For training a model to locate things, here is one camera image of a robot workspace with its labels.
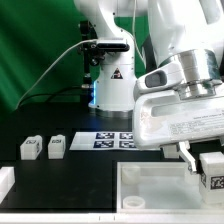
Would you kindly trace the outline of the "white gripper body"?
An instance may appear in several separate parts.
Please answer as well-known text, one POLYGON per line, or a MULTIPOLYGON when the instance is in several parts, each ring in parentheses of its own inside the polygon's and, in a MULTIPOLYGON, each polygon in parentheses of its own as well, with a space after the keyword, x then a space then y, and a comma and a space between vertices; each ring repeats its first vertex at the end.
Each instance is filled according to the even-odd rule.
POLYGON ((139 97, 132 119, 136 147, 149 150, 224 136, 224 84, 215 90, 215 96, 191 100, 180 100, 174 90, 139 97))

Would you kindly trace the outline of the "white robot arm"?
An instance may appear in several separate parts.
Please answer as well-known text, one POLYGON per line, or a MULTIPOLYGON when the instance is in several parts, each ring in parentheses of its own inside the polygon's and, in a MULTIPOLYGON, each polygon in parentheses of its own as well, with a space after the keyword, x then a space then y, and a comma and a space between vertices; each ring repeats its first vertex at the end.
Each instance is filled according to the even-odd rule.
POLYGON ((90 43, 100 74, 90 110, 127 117, 140 150, 175 152, 192 172, 190 145, 224 136, 224 12, 220 0, 74 0, 96 32, 90 43), (149 47, 135 75, 134 35, 118 17, 146 16, 149 47))

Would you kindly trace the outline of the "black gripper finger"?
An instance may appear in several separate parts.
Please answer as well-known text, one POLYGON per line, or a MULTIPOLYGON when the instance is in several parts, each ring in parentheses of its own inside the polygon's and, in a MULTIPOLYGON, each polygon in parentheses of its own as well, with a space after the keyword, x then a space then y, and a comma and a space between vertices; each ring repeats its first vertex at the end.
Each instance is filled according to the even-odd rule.
POLYGON ((190 154, 190 145, 188 141, 182 141, 177 144, 179 156, 188 164, 188 170, 191 174, 197 173, 196 160, 190 154))

